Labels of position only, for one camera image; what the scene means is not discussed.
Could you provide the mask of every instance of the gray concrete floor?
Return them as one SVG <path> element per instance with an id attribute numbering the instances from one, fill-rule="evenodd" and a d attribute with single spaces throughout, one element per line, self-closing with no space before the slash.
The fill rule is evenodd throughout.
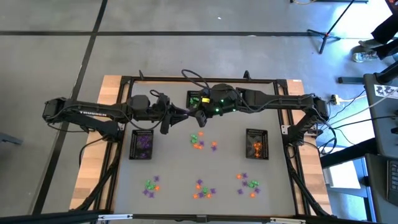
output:
<path id="1" fill-rule="evenodd" d="M 0 30 L 91 31 L 100 5 L 100 0 L 5 0 L 0 2 Z M 345 6 L 329 2 L 298 6 L 288 0 L 113 0 L 99 29 L 326 31 Z M 240 78 L 249 70 L 254 78 L 301 79 L 307 93 L 353 98 L 363 87 L 339 85 L 336 78 L 380 72 L 393 62 L 392 58 L 366 63 L 351 60 L 358 40 L 369 37 L 389 14 L 384 0 L 354 4 L 335 29 L 348 39 L 330 42 L 323 55 L 317 54 L 321 40 L 316 37 L 97 37 L 78 99 L 96 101 L 104 75 L 137 75 L 141 69 L 145 75 L 176 76 L 183 68 L 204 77 Z M 70 96 L 88 39 L 0 36 L 0 132 L 24 140 L 21 146 L 0 144 L 0 216 L 30 212 L 57 133 L 41 118 L 44 102 Z M 358 100 L 339 117 L 359 111 L 366 103 Z M 342 107 L 332 107 L 332 114 Z M 370 124 L 364 129 L 360 138 L 348 128 L 345 133 L 359 142 L 372 135 Z M 326 134 L 319 140 L 329 138 Z M 68 209 L 78 173 L 78 151 L 85 141 L 85 134 L 67 134 L 44 212 Z M 349 145 L 339 132 L 338 144 Z M 336 198 L 331 201 L 349 209 L 349 203 Z"/>

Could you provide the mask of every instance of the white cable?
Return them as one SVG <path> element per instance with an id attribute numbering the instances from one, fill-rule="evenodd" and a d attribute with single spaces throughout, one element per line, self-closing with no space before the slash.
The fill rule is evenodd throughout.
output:
<path id="1" fill-rule="evenodd" d="M 343 100 L 343 99 L 339 98 L 338 101 L 339 101 L 339 102 L 351 102 L 351 101 L 353 101 L 353 100 L 357 100 L 357 99 L 364 98 L 365 96 L 366 96 L 366 94 L 363 95 L 363 96 L 357 97 L 357 98 L 350 99 L 350 100 Z"/>
<path id="2" fill-rule="evenodd" d="M 307 5 L 307 4 L 311 4 L 311 3 L 314 3 L 314 2 L 316 2 L 317 0 L 311 0 L 310 2 L 298 2 L 298 1 L 296 1 L 296 0 L 293 0 L 293 2 L 294 3 L 296 3 L 296 4 L 298 4 L 298 5 L 301 5 L 301 6 L 305 6 L 305 5 Z"/>
<path id="3" fill-rule="evenodd" d="M 394 91 L 390 92 L 390 93 L 389 93 L 388 95 L 386 95 L 385 97 L 381 98 L 379 101 L 377 101 L 377 102 L 373 103 L 372 105 L 368 106 L 367 108 L 361 110 L 360 112 L 357 112 L 357 113 L 352 114 L 352 115 L 350 115 L 350 116 L 348 116 L 348 117 L 345 117 L 345 118 L 340 119 L 340 120 L 338 120 L 338 121 L 336 121 L 336 122 L 333 122 L 333 123 L 330 124 L 330 126 L 331 126 L 331 125 L 334 125 L 334 124 L 336 124 L 336 123 L 339 123 L 340 121 L 344 121 L 345 119 L 350 118 L 350 117 L 352 117 L 352 116 L 355 116 L 355 115 L 357 115 L 357 114 L 359 114 L 359 113 L 362 113 L 363 111 L 366 111 L 367 109 L 370 109 L 370 108 L 372 108 L 373 106 L 378 105 L 381 101 L 383 101 L 383 100 L 385 100 L 387 97 L 393 95 L 396 91 L 398 91 L 398 88 L 396 88 Z"/>

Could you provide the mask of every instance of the metal bracket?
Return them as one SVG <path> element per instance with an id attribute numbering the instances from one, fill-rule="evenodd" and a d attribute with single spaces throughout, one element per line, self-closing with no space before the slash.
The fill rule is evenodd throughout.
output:
<path id="1" fill-rule="evenodd" d="M 305 224 L 305 220 L 296 220 L 296 219 L 291 219 L 291 218 L 271 218 L 271 223 Z"/>
<path id="2" fill-rule="evenodd" d="M 207 215 L 197 215 L 197 223 L 206 223 Z"/>
<path id="3" fill-rule="evenodd" d="M 98 215 L 98 221 L 132 219 L 132 214 Z"/>
<path id="4" fill-rule="evenodd" d="M 282 130 L 282 134 L 288 134 L 289 132 L 288 132 L 288 128 L 290 127 L 290 125 L 281 125 L 280 126 L 280 129 Z M 316 134 L 316 132 L 315 132 L 315 127 L 313 126 L 313 127 L 311 127 L 311 129 L 310 130 L 308 130 L 306 133 L 304 133 L 304 136 L 315 136 L 315 137 L 318 137 L 317 136 L 317 134 Z"/>

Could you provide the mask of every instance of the shoe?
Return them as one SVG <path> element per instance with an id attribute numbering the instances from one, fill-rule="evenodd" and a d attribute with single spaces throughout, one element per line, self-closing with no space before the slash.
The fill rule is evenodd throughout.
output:
<path id="1" fill-rule="evenodd" d="M 361 52 L 361 53 L 355 53 L 353 54 L 353 60 L 355 62 L 365 62 L 365 61 L 370 61 L 379 58 L 377 56 L 377 52 L 372 50 L 369 52 Z"/>
<path id="2" fill-rule="evenodd" d="M 375 41 L 374 39 L 371 40 L 360 40 L 358 42 L 362 47 L 366 48 L 366 49 L 373 49 L 375 47 L 380 47 L 382 46 L 382 44 L 380 44 L 379 42 Z"/>

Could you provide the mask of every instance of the gray tabletop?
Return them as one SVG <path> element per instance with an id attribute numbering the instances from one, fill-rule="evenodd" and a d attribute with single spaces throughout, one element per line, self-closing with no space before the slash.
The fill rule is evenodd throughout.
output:
<path id="1" fill-rule="evenodd" d="M 272 84 L 238 84 L 234 87 L 261 90 L 274 94 Z M 132 94 L 149 95 L 155 89 L 165 93 L 176 106 L 184 108 L 187 90 L 199 90 L 191 83 L 134 83 Z M 137 122 L 143 128 L 153 124 Z M 269 135 L 269 160 L 253 160 L 245 157 L 246 128 L 265 129 Z M 127 126 L 127 133 L 133 127 Z M 203 131 L 205 147 L 194 149 L 190 135 Z M 282 136 L 276 110 L 262 113 L 228 113 L 209 119 L 204 128 L 199 128 L 195 118 L 189 118 L 171 127 L 167 135 L 154 130 L 152 159 L 133 161 L 128 159 L 131 135 L 124 139 L 121 165 L 116 189 L 115 213 L 145 214 L 209 214 L 209 215 L 294 215 L 294 201 L 289 175 L 284 158 Z M 211 142 L 218 143 L 211 150 Z M 243 187 L 237 174 L 247 173 L 246 180 L 260 183 L 260 192 L 250 197 L 254 189 Z M 154 198 L 144 195 L 146 180 L 153 182 L 159 176 L 160 190 Z M 215 189 L 211 198 L 194 199 L 201 187 Z"/>
<path id="2" fill-rule="evenodd" d="M 387 201 L 387 158 L 365 155 L 377 222 L 397 223 L 398 207 Z"/>
<path id="3" fill-rule="evenodd" d="M 368 96 L 369 105 L 377 102 L 382 97 L 376 96 L 375 86 L 380 85 L 377 82 L 375 75 L 364 75 L 365 89 Z M 398 86 L 398 80 L 394 81 L 389 86 Z M 387 98 L 378 105 L 369 109 L 372 118 L 381 116 L 393 116 L 398 110 L 398 99 Z M 377 119 L 373 121 L 374 136 L 377 142 L 377 149 L 381 155 L 389 157 L 398 157 L 398 135 L 392 134 L 391 129 L 398 127 L 398 120 L 393 119 Z"/>

